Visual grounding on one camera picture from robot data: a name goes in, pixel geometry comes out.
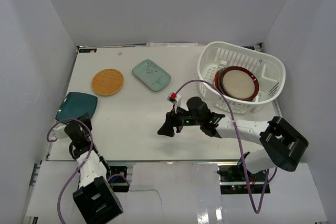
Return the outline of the dark teal square plate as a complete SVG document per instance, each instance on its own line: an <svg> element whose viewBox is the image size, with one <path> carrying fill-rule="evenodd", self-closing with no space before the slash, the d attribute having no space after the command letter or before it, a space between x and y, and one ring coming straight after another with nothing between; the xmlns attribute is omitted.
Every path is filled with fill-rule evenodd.
<svg viewBox="0 0 336 224"><path fill-rule="evenodd" d="M94 115L98 104L98 98L94 95L69 92L62 101L55 119L57 121L64 120L64 123L69 122L69 118L80 118L83 114L87 113L91 119Z"/></svg>

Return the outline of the red and teal floral plate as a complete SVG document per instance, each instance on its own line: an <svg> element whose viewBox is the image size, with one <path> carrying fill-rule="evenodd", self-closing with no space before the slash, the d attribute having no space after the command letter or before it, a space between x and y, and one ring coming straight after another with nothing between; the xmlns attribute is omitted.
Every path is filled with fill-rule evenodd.
<svg viewBox="0 0 336 224"><path fill-rule="evenodd" d="M220 88L219 88L219 84L218 84L218 77L219 77L219 71L216 72L215 77L214 77L214 85L216 87L216 89L221 92Z"/></svg>

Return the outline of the red rimmed beige bowl plate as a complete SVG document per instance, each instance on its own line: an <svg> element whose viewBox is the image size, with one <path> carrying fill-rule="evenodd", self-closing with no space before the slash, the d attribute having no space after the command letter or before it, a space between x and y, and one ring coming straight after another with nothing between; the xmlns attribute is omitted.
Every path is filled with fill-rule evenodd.
<svg viewBox="0 0 336 224"><path fill-rule="evenodd" d="M259 82L255 75L239 66L227 67L222 82L218 84L225 95L242 101L252 101L259 92Z"/></svg>

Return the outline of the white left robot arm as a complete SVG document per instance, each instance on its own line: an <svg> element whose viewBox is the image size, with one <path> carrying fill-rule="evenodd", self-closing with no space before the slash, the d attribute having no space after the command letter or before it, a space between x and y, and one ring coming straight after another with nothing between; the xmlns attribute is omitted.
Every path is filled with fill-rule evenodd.
<svg viewBox="0 0 336 224"><path fill-rule="evenodd" d="M123 214L123 208L108 181L111 168L93 144L91 130L88 113L64 128L71 139L69 153L80 167L78 189L72 197L86 223L108 223Z"/></svg>

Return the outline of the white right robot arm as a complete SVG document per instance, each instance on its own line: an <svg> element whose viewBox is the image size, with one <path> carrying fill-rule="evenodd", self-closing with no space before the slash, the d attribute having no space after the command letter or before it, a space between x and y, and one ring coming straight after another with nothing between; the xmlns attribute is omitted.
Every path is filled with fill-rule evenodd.
<svg viewBox="0 0 336 224"><path fill-rule="evenodd" d="M185 126L199 126L209 137L240 138L262 146L260 150L244 153L238 162L237 175L245 182L271 168L294 172L309 146L306 138L279 116L270 121L234 121L212 112L200 97L188 99L186 109L181 108L178 94L172 93L168 101L173 103L173 108L166 114L159 135L173 137Z"/></svg>

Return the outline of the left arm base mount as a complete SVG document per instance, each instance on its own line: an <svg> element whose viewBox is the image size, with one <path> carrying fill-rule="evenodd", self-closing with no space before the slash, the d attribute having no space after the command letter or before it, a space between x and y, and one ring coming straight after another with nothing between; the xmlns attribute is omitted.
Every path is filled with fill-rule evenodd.
<svg viewBox="0 0 336 224"><path fill-rule="evenodd" d="M130 181L127 166L110 166L110 175L108 178L110 178L109 185L115 193L127 193L129 191L129 185L126 182L126 180Z"/></svg>

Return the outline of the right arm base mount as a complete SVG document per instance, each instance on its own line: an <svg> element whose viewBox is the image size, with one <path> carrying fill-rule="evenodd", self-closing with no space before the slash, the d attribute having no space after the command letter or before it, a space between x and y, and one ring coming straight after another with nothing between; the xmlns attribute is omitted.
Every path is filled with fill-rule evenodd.
<svg viewBox="0 0 336 224"><path fill-rule="evenodd" d="M217 174L220 181L220 192L222 195L247 195L248 189L243 168L238 165L221 165ZM266 170L249 175L249 182L252 194L261 194L266 178Z"/></svg>

